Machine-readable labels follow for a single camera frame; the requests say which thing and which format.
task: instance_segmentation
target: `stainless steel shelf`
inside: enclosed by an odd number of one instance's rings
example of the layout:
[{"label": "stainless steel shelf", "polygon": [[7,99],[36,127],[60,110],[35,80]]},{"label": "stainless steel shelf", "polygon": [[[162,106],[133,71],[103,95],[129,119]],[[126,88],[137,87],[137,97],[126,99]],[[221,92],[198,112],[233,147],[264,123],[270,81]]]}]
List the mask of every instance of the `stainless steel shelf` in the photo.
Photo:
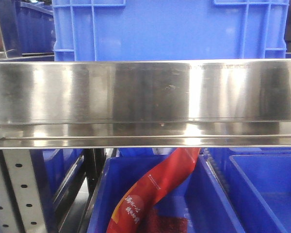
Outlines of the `stainless steel shelf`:
[{"label": "stainless steel shelf", "polygon": [[291,60],[0,63],[0,149],[291,146]]}]

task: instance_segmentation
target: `blue storage bin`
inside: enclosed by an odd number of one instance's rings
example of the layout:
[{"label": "blue storage bin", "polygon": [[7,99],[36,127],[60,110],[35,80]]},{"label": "blue storage bin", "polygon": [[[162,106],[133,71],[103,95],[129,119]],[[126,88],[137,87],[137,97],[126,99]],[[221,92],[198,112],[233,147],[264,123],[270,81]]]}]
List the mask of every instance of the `blue storage bin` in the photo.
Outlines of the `blue storage bin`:
[{"label": "blue storage bin", "polygon": [[176,148],[119,148],[120,156],[132,157],[132,156],[149,156],[149,155],[169,155]]},{"label": "blue storage bin", "polygon": [[119,148],[120,156],[133,157],[133,156],[149,156],[154,155],[152,148]]},{"label": "blue storage bin", "polygon": [[52,6],[43,2],[16,2],[22,53],[53,52],[56,41]]},{"label": "blue storage bin", "polygon": [[63,149],[64,153],[64,169],[65,174],[69,171],[71,166],[76,162],[83,149]]},{"label": "blue storage bin", "polygon": [[291,147],[235,147],[204,148],[204,154],[210,154],[215,161],[216,169],[228,180],[228,163],[232,155],[291,154]]},{"label": "blue storage bin", "polygon": [[[113,210],[123,195],[164,158],[166,156],[108,159],[87,232],[105,233]],[[161,216],[187,218],[188,233],[244,233],[202,156],[192,175],[155,208]]]},{"label": "blue storage bin", "polygon": [[284,58],[289,0],[53,0],[57,61]]},{"label": "blue storage bin", "polygon": [[43,150],[43,157],[49,187],[54,195],[65,177],[63,150]]},{"label": "blue storage bin", "polygon": [[291,155],[233,155],[229,197],[247,233],[291,233]]}]

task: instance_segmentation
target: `shelf rack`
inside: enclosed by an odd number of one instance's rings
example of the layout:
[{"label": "shelf rack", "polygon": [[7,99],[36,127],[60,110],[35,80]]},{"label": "shelf rack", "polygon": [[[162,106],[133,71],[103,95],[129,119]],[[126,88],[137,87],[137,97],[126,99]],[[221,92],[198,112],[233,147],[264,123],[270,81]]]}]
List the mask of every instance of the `shelf rack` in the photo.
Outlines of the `shelf rack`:
[{"label": "shelf rack", "polygon": [[[13,210],[2,232],[60,231],[59,206],[87,177],[86,232],[99,148],[133,146],[291,146],[291,59],[0,62],[0,196]],[[60,211],[42,148],[87,148],[57,192]]]}]

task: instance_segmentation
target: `red snack package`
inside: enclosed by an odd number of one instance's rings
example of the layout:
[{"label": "red snack package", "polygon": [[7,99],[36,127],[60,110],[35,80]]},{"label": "red snack package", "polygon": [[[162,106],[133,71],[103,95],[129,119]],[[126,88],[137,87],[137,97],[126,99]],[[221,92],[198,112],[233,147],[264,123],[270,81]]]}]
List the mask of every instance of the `red snack package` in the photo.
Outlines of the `red snack package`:
[{"label": "red snack package", "polygon": [[178,148],[138,180],[116,206],[107,233],[135,233],[141,219],[193,172],[200,148]]},{"label": "red snack package", "polygon": [[151,209],[139,225],[137,233],[187,233],[187,229],[186,218],[159,216],[156,209]]}]

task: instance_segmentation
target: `red plastic bag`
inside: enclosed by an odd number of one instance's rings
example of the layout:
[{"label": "red plastic bag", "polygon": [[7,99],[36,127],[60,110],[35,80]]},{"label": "red plastic bag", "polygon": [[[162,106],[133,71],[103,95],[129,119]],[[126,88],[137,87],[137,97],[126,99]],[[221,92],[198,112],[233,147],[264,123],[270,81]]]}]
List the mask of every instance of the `red plastic bag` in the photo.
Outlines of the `red plastic bag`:
[{"label": "red plastic bag", "polygon": [[116,206],[107,233],[135,233],[141,219],[193,172],[200,148],[178,148],[138,180]]}]

